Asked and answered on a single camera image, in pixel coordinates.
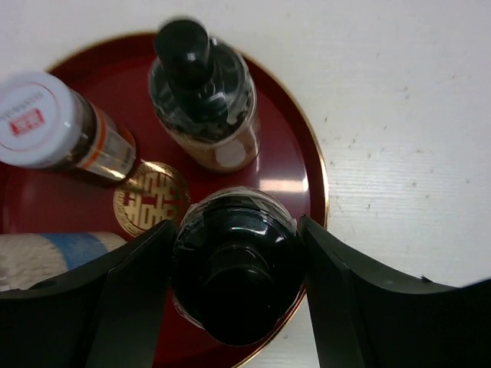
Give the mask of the silver-lid shaker blue label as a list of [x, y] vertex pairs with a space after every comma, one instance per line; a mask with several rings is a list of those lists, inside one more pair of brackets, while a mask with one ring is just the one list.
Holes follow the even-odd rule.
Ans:
[[125, 243], [119, 235], [109, 232], [2, 235], [1, 291], [26, 290]]

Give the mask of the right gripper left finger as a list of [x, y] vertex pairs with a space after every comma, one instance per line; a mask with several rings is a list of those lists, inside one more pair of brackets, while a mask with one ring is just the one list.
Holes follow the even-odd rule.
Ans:
[[3, 367], [151, 367], [177, 227], [163, 221], [118, 249], [1, 293]]

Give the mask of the brown spice bottle black cap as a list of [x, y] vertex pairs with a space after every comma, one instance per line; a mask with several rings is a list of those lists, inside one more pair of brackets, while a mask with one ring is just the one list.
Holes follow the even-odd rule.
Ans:
[[249, 165], [262, 135], [258, 94], [242, 55], [187, 17], [162, 24], [153, 49], [149, 95], [169, 136], [213, 172]]

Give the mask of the white spice bottle black cap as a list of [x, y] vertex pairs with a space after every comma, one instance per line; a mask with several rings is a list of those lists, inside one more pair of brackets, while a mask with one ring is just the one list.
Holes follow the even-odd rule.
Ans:
[[245, 186], [191, 205], [173, 246], [173, 303], [230, 346], [268, 336], [298, 300], [305, 254], [297, 222], [274, 197]]

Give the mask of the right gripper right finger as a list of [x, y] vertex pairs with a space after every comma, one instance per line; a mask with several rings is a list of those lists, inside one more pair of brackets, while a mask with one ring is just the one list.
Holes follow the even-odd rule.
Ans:
[[322, 367], [488, 367], [490, 282], [410, 276], [346, 245], [309, 217], [306, 290]]

